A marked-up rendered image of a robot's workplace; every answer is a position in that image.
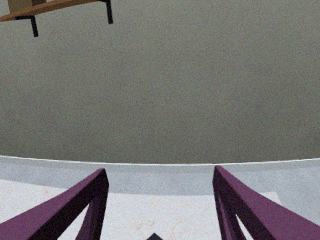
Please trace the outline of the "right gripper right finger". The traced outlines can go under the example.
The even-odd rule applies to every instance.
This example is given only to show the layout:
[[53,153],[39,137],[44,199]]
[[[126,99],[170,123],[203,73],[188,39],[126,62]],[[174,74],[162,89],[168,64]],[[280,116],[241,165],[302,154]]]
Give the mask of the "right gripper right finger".
[[[320,240],[320,226],[255,192],[220,165],[213,191],[222,240]],[[235,214],[236,213],[236,214]]]

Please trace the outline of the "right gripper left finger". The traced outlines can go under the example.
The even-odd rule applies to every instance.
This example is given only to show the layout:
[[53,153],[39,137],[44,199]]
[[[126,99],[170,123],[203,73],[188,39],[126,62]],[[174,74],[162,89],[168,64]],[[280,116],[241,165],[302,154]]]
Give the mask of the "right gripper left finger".
[[100,168],[65,192],[1,223],[0,240],[57,240],[86,207],[75,240],[100,240],[108,191],[106,171]]

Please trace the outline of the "black rectangular block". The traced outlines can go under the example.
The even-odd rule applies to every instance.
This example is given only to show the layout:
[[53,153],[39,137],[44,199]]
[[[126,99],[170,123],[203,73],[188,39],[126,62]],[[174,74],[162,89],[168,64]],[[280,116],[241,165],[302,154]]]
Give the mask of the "black rectangular block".
[[157,234],[153,233],[147,240],[163,240]]

